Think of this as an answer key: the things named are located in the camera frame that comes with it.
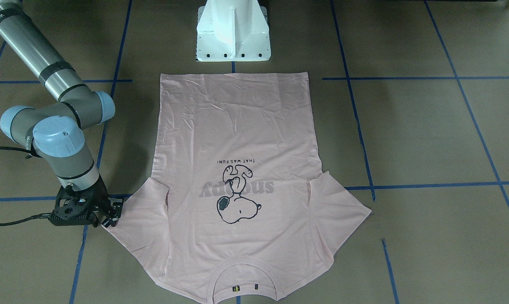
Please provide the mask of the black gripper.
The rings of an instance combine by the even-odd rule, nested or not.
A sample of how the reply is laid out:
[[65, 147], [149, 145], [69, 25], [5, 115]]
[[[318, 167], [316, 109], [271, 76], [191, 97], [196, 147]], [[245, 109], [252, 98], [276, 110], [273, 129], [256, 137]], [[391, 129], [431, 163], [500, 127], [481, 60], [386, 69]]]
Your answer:
[[61, 186], [48, 221], [55, 226], [92, 225], [116, 227], [121, 218], [124, 200], [108, 195], [104, 181], [99, 177], [84, 190], [73, 190], [72, 185]]

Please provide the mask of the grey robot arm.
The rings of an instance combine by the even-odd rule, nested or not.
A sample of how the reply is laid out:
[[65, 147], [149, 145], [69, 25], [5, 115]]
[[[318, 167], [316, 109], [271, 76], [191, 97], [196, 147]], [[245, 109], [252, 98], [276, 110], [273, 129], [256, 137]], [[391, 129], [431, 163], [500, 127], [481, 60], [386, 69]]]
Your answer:
[[84, 129], [115, 115], [111, 96], [91, 90], [24, 12], [20, 0], [0, 0], [0, 36], [46, 88], [55, 103], [41, 108], [13, 106], [0, 118], [1, 131], [30, 157], [44, 159], [60, 182], [54, 209], [17, 225], [46, 219], [55, 226], [115, 227], [124, 198], [112, 198]]

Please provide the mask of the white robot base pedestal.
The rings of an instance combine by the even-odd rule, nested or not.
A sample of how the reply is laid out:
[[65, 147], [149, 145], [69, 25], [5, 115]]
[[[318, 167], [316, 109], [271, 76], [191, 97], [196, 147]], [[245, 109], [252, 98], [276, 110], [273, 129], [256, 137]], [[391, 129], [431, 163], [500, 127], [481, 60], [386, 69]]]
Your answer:
[[208, 0], [198, 8], [195, 58], [199, 62], [270, 60], [267, 8], [257, 0]]

